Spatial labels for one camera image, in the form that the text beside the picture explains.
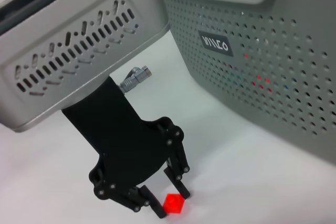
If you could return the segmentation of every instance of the gray perforated panel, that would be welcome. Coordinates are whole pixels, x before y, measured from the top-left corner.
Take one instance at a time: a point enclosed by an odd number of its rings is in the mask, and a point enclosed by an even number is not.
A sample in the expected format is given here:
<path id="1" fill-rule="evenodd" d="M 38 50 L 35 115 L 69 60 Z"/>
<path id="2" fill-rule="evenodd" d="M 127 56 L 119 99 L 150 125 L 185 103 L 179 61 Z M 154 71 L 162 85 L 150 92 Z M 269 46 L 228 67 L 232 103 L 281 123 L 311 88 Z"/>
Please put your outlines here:
<path id="1" fill-rule="evenodd" d="M 318 154 L 335 162 L 335 5 L 165 2 L 172 34 L 197 82 L 235 111 L 310 150 L 323 140 L 327 148 Z M 234 57 L 205 49 L 198 31 L 227 36 Z"/>

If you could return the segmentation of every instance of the white surface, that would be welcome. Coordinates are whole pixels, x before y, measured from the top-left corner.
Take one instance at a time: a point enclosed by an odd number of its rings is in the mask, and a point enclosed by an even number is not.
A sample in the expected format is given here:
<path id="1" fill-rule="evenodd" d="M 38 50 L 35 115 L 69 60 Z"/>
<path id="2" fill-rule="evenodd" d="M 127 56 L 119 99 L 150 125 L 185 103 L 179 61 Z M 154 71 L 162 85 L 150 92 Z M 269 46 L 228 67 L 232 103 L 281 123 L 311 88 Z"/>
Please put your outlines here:
<path id="1" fill-rule="evenodd" d="M 0 223 L 335 224 L 336 169 L 246 121 L 190 77 L 170 33 L 112 74 L 153 77 L 127 94 L 144 120 L 169 116 L 184 133 L 193 196 L 159 220 L 93 194 L 97 153 L 60 113 L 16 134 L 0 126 Z M 163 203 L 175 193 L 162 171 L 146 185 Z"/>

